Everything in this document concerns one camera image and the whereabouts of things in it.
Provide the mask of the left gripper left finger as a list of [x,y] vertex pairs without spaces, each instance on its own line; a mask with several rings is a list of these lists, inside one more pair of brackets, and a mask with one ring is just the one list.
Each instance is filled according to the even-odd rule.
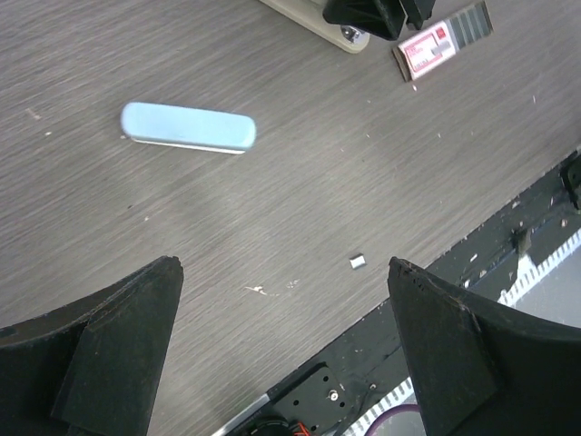
[[183,284],[162,256],[1,330],[4,435],[145,435]]

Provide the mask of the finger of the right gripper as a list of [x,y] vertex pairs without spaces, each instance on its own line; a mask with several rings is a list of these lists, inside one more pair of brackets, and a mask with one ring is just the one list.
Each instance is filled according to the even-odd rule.
[[406,26],[420,30],[432,16],[435,0],[401,0],[406,15]]
[[399,38],[406,19],[399,0],[329,0],[322,15],[329,24],[351,26],[388,41]]

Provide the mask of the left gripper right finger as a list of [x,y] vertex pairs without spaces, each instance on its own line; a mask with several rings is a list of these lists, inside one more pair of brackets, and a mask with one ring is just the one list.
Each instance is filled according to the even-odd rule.
[[577,435],[580,331],[506,307],[407,260],[389,299],[428,435]]

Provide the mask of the red white staple box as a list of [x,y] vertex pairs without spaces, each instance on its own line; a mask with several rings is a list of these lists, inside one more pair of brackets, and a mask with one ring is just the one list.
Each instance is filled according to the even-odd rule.
[[487,4],[478,1],[396,45],[392,53],[409,83],[493,32]]

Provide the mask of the light blue stapler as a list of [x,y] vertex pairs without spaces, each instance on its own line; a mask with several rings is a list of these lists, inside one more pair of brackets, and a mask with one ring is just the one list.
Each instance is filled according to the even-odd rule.
[[247,115],[144,102],[126,104],[120,126],[136,143],[222,154],[246,153],[257,133]]

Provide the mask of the small staple piece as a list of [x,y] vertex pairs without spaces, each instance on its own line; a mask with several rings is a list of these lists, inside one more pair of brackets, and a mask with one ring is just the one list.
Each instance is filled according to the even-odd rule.
[[358,253],[349,258],[350,266],[353,270],[358,270],[367,265],[366,259],[362,253]]

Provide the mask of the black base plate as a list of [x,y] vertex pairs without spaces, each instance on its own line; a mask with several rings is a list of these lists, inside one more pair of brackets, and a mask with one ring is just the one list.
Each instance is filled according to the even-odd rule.
[[580,331],[517,301],[580,247],[573,152],[220,428],[222,435],[577,435]]

